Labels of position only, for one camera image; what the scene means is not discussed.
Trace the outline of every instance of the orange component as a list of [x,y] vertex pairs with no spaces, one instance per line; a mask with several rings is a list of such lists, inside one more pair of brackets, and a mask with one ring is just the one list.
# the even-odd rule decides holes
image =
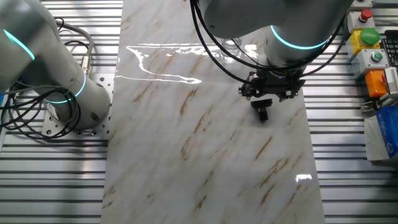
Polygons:
[[387,93],[386,84],[382,82],[384,70],[370,70],[365,75],[366,85],[368,86],[369,96],[371,98],[379,98]]

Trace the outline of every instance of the blue label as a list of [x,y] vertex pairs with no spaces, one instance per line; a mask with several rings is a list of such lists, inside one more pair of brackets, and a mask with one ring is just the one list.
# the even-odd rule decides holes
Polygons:
[[398,106],[382,107],[376,116],[387,153],[392,158],[398,153]]

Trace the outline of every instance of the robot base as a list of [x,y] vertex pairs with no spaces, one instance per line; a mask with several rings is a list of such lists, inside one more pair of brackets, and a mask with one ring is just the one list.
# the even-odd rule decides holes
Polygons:
[[[108,92],[109,97],[111,99],[112,105],[112,98],[113,98],[113,88],[114,88],[114,75],[108,74],[96,74],[92,73],[90,78],[101,85],[104,86],[105,90]],[[109,130],[110,130],[110,119],[111,119],[111,110],[110,107],[108,114],[106,115],[105,119],[100,122],[99,125],[95,126],[94,128],[87,129],[84,131],[72,131],[71,133],[67,134],[63,137],[63,139],[83,139],[87,137],[96,136],[99,139],[107,140],[109,138]],[[51,118],[51,115],[48,111],[45,113],[44,125],[43,125],[43,134],[46,135],[54,135],[55,133],[60,132],[64,128],[64,125],[59,124],[54,119]]]

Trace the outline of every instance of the marble slab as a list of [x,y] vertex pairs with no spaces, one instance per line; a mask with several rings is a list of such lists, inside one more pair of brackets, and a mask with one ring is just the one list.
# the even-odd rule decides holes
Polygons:
[[[189,1],[126,0],[122,20],[101,223],[325,223],[302,93],[267,96],[262,124]],[[263,38],[243,48],[256,57]]]

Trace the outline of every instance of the red button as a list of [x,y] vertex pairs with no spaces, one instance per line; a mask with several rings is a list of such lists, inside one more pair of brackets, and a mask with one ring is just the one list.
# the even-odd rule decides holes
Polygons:
[[363,20],[368,20],[368,19],[372,18],[372,16],[373,16],[373,12],[370,9],[364,9],[361,12],[361,18]]
[[381,76],[381,79],[380,79],[380,81],[382,82],[382,83],[384,83],[384,84],[386,84],[387,83],[387,80],[386,80],[386,74],[384,73],[382,76]]

